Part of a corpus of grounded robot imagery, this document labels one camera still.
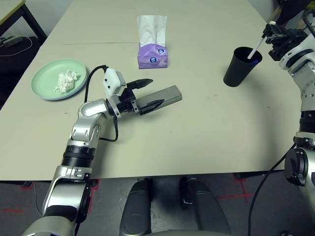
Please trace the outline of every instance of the purple tissue box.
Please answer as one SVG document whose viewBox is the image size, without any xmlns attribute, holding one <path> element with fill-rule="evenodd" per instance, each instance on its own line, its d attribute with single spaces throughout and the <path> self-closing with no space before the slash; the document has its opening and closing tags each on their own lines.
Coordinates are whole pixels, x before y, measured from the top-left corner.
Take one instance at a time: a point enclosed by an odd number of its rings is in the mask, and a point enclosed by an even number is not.
<svg viewBox="0 0 315 236">
<path fill-rule="evenodd" d="M 150 43 L 143 47 L 139 46 L 137 58 L 139 69 L 167 67 L 166 47 L 158 44 Z"/>
</svg>

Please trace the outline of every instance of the tissue box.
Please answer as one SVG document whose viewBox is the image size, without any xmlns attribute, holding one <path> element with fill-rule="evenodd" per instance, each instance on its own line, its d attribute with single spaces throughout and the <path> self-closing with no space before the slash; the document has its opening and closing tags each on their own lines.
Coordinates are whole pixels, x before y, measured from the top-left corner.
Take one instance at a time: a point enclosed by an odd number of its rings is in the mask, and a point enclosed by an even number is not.
<svg viewBox="0 0 315 236">
<path fill-rule="evenodd" d="M 150 43 L 142 47 L 139 45 L 137 58 L 139 69 L 167 67 L 166 47 L 158 44 Z"/>
<path fill-rule="evenodd" d="M 137 17 L 139 29 L 139 69 L 167 67 L 166 16 Z"/>
</svg>

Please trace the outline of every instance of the cotton swab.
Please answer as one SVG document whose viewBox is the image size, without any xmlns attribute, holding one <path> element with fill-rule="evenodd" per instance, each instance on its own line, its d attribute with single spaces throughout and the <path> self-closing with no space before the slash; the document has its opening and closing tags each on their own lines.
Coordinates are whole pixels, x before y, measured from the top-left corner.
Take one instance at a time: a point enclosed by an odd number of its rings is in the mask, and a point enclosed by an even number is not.
<svg viewBox="0 0 315 236">
<path fill-rule="evenodd" d="M 269 22 L 270 25 L 275 25 L 276 22 L 271 21 Z M 258 41 L 258 43 L 256 44 L 256 46 L 253 48 L 253 50 L 251 51 L 251 53 L 248 55 L 247 59 L 251 59 L 252 56 L 255 54 L 255 52 L 257 51 L 257 49 L 259 48 L 259 46 L 261 45 L 261 43 L 264 41 L 265 36 L 263 35 L 263 37 L 261 37 Z"/>
</svg>

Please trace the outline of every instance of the crumpled tissue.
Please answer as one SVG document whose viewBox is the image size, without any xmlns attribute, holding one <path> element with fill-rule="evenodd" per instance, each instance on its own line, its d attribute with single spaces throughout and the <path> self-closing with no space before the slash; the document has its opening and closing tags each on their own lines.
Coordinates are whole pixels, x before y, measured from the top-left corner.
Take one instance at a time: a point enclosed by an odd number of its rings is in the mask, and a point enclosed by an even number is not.
<svg viewBox="0 0 315 236">
<path fill-rule="evenodd" d="M 58 86 L 55 87 L 55 92 L 67 92 L 74 87 L 74 81 L 77 80 L 78 73 L 72 70 L 67 70 L 66 73 L 60 72 L 58 78 Z"/>
<path fill-rule="evenodd" d="M 138 16 L 139 69 L 167 67 L 166 16 Z"/>
</svg>

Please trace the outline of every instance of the black cup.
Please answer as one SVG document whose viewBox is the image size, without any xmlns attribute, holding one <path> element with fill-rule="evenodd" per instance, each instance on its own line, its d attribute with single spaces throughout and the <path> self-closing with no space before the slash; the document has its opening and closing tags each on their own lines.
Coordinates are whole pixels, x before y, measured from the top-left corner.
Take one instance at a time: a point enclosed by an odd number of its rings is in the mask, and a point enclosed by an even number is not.
<svg viewBox="0 0 315 236">
<path fill-rule="evenodd" d="M 240 47 L 234 50 L 232 61 L 228 67 L 224 83 L 230 87 L 239 86 L 250 71 L 262 60 L 262 55 L 256 51 L 251 59 L 247 59 L 252 48 Z"/>
</svg>

